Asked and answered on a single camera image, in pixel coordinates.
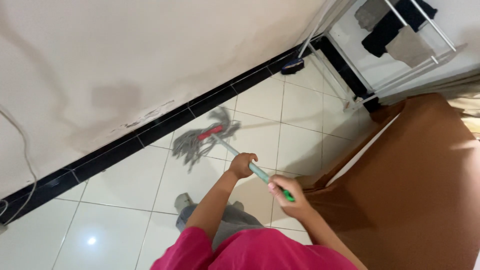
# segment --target gray mop strands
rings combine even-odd
[[[188,172],[191,172],[193,165],[198,163],[202,156],[207,155],[217,143],[217,141],[212,137],[199,140],[198,135],[221,125],[222,130],[216,133],[216,135],[223,140],[233,136],[241,126],[239,121],[230,120],[230,114],[228,113],[228,110],[222,107],[220,107],[218,110],[211,111],[208,118],[217,119],[218,122],[211,124],[205,129],[189,130],[173,141],[173,156],[180,158],[185,155],[185,161],[183,162],[183,165],[190,163]]]

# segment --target mop handle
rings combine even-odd
[[[224,140],[220,139],[215,133],[211,133],[210,134],[217,142],[219,142],[221,145],[223,145],[230,153],[232,153],[234,156],[238,155],[239,152],[237,150],[235,150],[231,145],[229,145],[228,143],[226,143]],[[260,177],[260,179],[262,179],[266,184],[268,184],[268,174],[266,172],[264,172],[262,169],[258,168],[257,165],[253,164],[252,162],[250,162],[248,164],[248,167],[250,168],[250,170],[255,173],[258,177]],[[291,202],[294,202],[295,201],[295,198],[290,194],[290,192],[286,189],[283,189],[282,187],[280,187],[280,189],[282,190],[283,194],[285,194],[285,198],[287,198],[287,200],[291,201]]]

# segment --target hand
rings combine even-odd
[[[289,217],[293,217],[301,221],[313,213],[316,213],[316,211],[311,207],[305,198],[302,188],[297,180],[275,174],[270,176],[268,181],[268,191],[274,196],[274,198],[282,207],[282,210]],[[279,186],[288,190],[295,198],[295,201],[291,202],[287,200]]]
[[[248,164],[250,164],[252,160],[258,161],[257,155],[251,153],[238,154],[232,160],[228,171],[234,173],[238,179],[249,177],[253,173],[248,167]]]

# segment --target person's right hand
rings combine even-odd
[[[311,205],[305,198],[305,195],[302,192],[302,188],[297,182],[297,180],[285,177],[283,175],[275,174],[270,176],[268,181],[268,191],[275,197],[277,202],[282,207],[282,210],[289,217],[293,217],[300,221],[315,212],[315,210],[311,207]],[[283,189],[288,190],[290,194],[295,198],[295,201],[291,202],[287,200],[279,186]]]

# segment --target mop head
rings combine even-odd
[[[288,62],[285,66],[283,66],[281,73],[283,75],[290,75],[295,74],[298,71],[302,70],[305,67],[305,61],[302,58],[297,58]]]
[[[230,114],[225,108],[211,111],[208,118],[216,119],[218,122],[205,129],[189,130],[173,141],[173,156],[180,158],[185,155],[183,165],[190,164],[188,172],[191,172],[193,165],[198,163],[200,158],[207,155],[215,146],[216,140],[208,136],[208,132],[215,132],[223,140],[232,137],[240,129],[240,122],[231,121]]]

